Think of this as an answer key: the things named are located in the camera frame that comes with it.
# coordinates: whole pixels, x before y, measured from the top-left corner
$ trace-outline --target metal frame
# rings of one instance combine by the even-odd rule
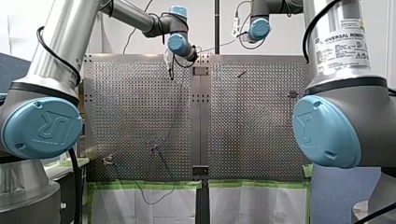
[[[86,118],[86,137],[87,150],[92,150],[94,147],[90,141],[92,140],[92,101],[94,95],[92,94],[93,85],[93,63],[94,62],[124,62],[130,63],[132,61],[138,62],[159,62],[163,60],[162,55],[87,55],[85,57],[85,108],[87,113]],[[190,73],[190,90],[189,90],[189,104],[190,104],[190,135],[191,135],[191,178],[177,178],[179,180],[201,180],[203,185],[201,189],[197,190],[196,194],[196,223],[201,224],[210,223],[209,210],[209,187],[208,180],[215,176],[210,175],[210,158],[209,158],[209,139],[211,132],[211,112],[212,112],[212,75],[214,71],[213,64],[215,63],[232,63],[235,62],[235,56],[220,56],[220,55],[199,55],[198,60],[193,68],[188,71]],[[297,63],[299,66],[304,64],[306,73],[304,84],[310,80],[308,74],[308,67],[304,63],[304,58],[299,56],[238,56],[238,63]],[[232,178],[252,178],[263,179],[265,176],[233,176]],[[169,178],[159,178],[150,180],[169,181]],[[300,177],[284,178],[280,176],[274,180],[293,181],[303,180],[303,175]]]

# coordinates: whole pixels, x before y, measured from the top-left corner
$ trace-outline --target pegboard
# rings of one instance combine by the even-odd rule
[[[193,179],[193,165],[212,179],[303,180],[291,116],[309,77],[304,58],[202,57],[199,69],[175,66],[174,81],[162,55],[86,57],[89,181],[170,180],[156,146],[175,180]],[[104,165],[109,155],[117,166]]]
[[[211,70],[210,178],[302,180],[291,120],[309,74],[302,57],[213,56]]]
[[[171,80],[163,56],[88,55],[85,107],[90,181],[191,179],[191,72]],[[113,165],[103,159],[113,157]]]

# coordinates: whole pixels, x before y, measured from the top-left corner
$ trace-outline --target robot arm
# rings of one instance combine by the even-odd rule
[[[303,0],[254,0],[251,2],[248,37],[251,42],[264,40],[271,31],[271,14],[303,12]]]
[[[69,150],[78,140],[82,121],[75,87],[101,0],[55,0],[26,77],[15,80],[0,107],[0,162],[4,157],[47,159]],[[169,49],[189,61],[197,53],[188,42],[187,12],[171,7],[158,18],[124,0],[103,11],[142,30],[145,36],[171,34]]]
[[[143,32],[145,37],[171,34],[167,46],[176,55],[194,62],[197,58],[195,48],[188,39],[187,10],[184,7],[171,7],[161,17],[148,14],[125,0],[114,0],[102,10],[110,17],[123,21]]]
[[[396,106],[387,81],[371,71],[359,0],[255,0],[250,39],[268,36],[270,14],[302,6],[312,80],[294,108],[300,149],[322,166],[395,166]]]

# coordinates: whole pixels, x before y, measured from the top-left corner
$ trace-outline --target warning sticker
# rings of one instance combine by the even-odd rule
[[[340,21],[342,29],[365,29],[364,21],[361,19],[344,19]]]
[[[359,65],[370,68],[369,54],[362,29],[346,29],[315,39],[318,71]]]

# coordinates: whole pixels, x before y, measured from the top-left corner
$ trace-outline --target blue joint cap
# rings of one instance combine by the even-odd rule
[[[258,18],[251,23],[248,33],[252,40],[259,41],[265,39],[270,34],[270,31],[270,22],[265,18]]]
[[[182,6],[172,6],[169,8],[169,12],[177,14],[187,19],[187,9]]]
[[[361,143],[344,113],[331,101],[305,96],[294,107],[294,137],[313,163],[353,168],[361,161]]]
[[[168,48],[178,56],[184,57],[190,53],[190,44],[181,34],[172,34],[168,39]]]
[[[70,102],[45,97],[18,107],[4,123],[1,141],[12,155],[49,159],[65,153],[82,131],[78,109]]]

